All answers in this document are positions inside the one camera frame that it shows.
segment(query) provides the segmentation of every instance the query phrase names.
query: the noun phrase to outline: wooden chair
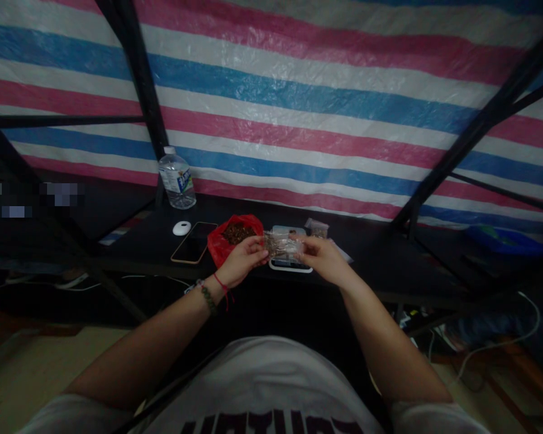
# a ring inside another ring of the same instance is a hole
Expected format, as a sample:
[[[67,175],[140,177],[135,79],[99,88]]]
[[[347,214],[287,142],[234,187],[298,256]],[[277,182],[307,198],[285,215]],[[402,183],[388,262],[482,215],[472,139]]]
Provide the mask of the wooden chair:
[[[53,325],[29,318],[19,318],[0,310],[0,346],[21,330],[33,330],[41,336],[76,336],[82,326]]]
[[[513,338],[502,336],[500,342],[509,342]],[[466,355],[457,356],[440,356],[434,354],[432,363],[441,365],[453,364],[461,366]],[[537,401],[543,405],[543,370],[537,366],[535,361],[527,354],[527,352],[517,344],[509,344],[499,348],[480,351],[472,356],[467,362],[467,369],[481,372],[485,375],[487,384],[493,389],[505,406],[511,411],[513,416],[530,434],[539,434],[535,427],[543,426],[543,416],[541,415],[526,415],[511,399],[507,392],[499,385],[499,383],[491,376],[490,366],[504,367],[515,378],[517,378],[531,393]]]

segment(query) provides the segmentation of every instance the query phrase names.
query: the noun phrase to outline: white t-shirt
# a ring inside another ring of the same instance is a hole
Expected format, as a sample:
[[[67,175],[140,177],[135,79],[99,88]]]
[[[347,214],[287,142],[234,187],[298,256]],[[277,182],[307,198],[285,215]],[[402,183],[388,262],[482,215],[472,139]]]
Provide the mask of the white t-shirt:
[[[108,434],[132,415],[77,395],[46,405],[21,433]],[[396,433],[487,433],[457,404],[397,403]],[[229,344],[145,434],[368,434],[383,430],[344,375],[315,351],[268,336]]]

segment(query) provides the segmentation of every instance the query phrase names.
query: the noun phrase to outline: bottle label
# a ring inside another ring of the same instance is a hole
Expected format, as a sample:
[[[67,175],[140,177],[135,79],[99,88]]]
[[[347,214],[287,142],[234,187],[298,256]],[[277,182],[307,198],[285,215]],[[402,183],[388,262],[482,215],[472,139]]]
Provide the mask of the bottle label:
[[[191,178],[190,169],[175,172],[159,168],[159,172],[161,173],[165,190],[175,193],[184,193],[186,190],[193,188],[193,179]]]
[[[180,193],[183,193],[188,188],[193,187],[190,169],[187,169],[185,172],[179,171],[179,176],[177,177],[177,187],[179,187]]]

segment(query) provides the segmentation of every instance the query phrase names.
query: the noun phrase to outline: desk surface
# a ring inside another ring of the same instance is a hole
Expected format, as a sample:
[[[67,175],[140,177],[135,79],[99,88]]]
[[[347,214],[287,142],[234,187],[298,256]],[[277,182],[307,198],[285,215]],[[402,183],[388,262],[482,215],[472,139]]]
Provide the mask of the desk surface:
[[[69,215],[94,241],[102,239],[149,205],[155,199],[157,190],[151,186],[60,172],[36,173],[43,181],[84,186],[83,205],[69,208]]]
[[[176,222],[224,223],[233,214],[254,214],[264,229],[274,225],[303,227],[308,217],[330,225],[329,237],[353,259],[352,267],[383,301],[424,303],[436,307],[463,307],[464,294],[430,265],[403,235],[387,223],[289,208],[253,201],[198,195],[189,210],[176,210],[165,204],[112,244],[98,258],[109,270],[159,274],[195,280],[215,270],[207,252],[198,265],[173,263],[170,257],[182,237],[173,235]],[[268,266],[252,272],[255,277],[331,286],[317,273],[299,274],[275,271]]]
[[[138,184],[103,180],[51,171],[37,171],[37,175],[47,182],[77,183],[84,186],[82,206],[68,207],[68,215],[93,241],[100,240],[123,222],[129,220],[154,200],[156,188]],[[34,204],[31,198],[0,197],[1,207],[9,205]],[[59,262],[68,249],[56,239],[50,228],[37,219],[0,218],[0,254],[23,254],[24,257],[38,261]]]
[[[494,253],[464,231],[418,227],[416,240],[471,291],[485,290],[492,278],[520,271],[541,258]]]

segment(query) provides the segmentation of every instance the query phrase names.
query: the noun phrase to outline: white cable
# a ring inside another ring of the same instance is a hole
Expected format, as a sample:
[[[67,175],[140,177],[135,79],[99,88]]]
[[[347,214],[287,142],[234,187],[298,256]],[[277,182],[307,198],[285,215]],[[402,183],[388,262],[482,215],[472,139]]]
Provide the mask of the white cable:
[[[61,291],[82,292],[82,291],[86,291],[88,289],[95,288],[97,286],[101,286],[101,283],[97,283],[96,285],[88,286],[86,288],[77,288],[77,289],[73,289],[73,288],[57,288],[57,289],[60,289]]]
[[[142,274],[129,274],[129,275],[126,275],[126,276],[122,276],[121,278],[127,278],[127,277],[146,277],[146,276],[144,276]],[[177,281],[179,283],[183,283],[183,285],[185,285],[185,286],[189,286],[189,283],[184,282],[183,280],[178,280],[176,278],[172,278],[172,277],[169,277],[169,276],[165,276],[165,277],[170,278],[171,280]],[[8,285],[51,285],[51,286],[54,286],[54,284],[50,283],[50,282],[32,282],[32,281],[28,281],[28,282],[18,282],[18,283],[3,283],[2,285],[0,285],[0,288],[3,288],[4,286],[8,286]],[[57,288],[57,289],[60,289],[61,291],[82,292],[82,291],[86,291],[88,289],[95,288],[97,286],[101,286],[101,283],[97,283],[95,285],[88,286],[86,288],[77,288],[77,289],[73,289],[73,288]]]
[[[428,361],[429,363],[432,363],[433,361],[431,360],[431,358],[433,356],[433,343],[434,343],[434,338],[436,337],[436,334],[432,330],[430,330],[430,332],[433,334],[433,338],[430,340],[430,345],[428,346]]]
[[[4,286],[8,286],[8,285],[12,285],[11,283],[3,283],[2,285],[0,285],[0,288],[3,288]]]
[[[171,280],[177,281],[177,282],[179,282],[179,283],[183,283],[183,285],[185,285],[185,286],[191,285],[190,283],[184,282],[183,280],[179,280],[179,279],[176,279],[176,278],[173,278],[173,277],[169,277],[169,276],[165,276],[165,277],[166,277],[166,278],[170,278]]]
[[[465,359],[463,360],[463,364],[461,365],[460,369],[459,369],[459,374],[457,375],[457,378],[454,379],[450,384],[448,384],[446,387],[451,387],[451,386],[454,386],[456,383],[459,382],[460,378],[463,376],[463,374],[465,373],[465,367],[466,367],[466,363],[469,361],[469,359],[471,358],[471,356],[473,354],[476,354],[478,353],[479,351],[483,351],[483,350],[489,350],[491,348],[497,348],[497,347],[504,347],[505,345],[510,345],[510,344],[514,344],[516,342],[519,342],[519,341],[523,341],[524,339],[527,339],[528,337],[532,336],[535,334],[535,332],[537,331],[537,329],[539,328],[539,325],[541,324],[541,312],[539,311],[539,308],[537,307],[537,305],[528,297],[526,296],[525,294],[523,294],[521,291],[518,291],[517,294],[519,294],[520,296],[522,296],[523,298],[525,298],[529,303],[531,303],[531,305],[535,308],[535,312],[537,314],[537,320],[535,321],[535,326],[531,329],[530,332],[528,332],[526,335],[524,336],[521,336],[520,338],[516,338],[516,339],[513,339],[512,341],[507,341],[507,342],[500,342],[499,344],[492,344],[492,345],[487,345],[485,347],[481,347],[481,348],[478,348],[474,351],[471,351],[466,357]]]

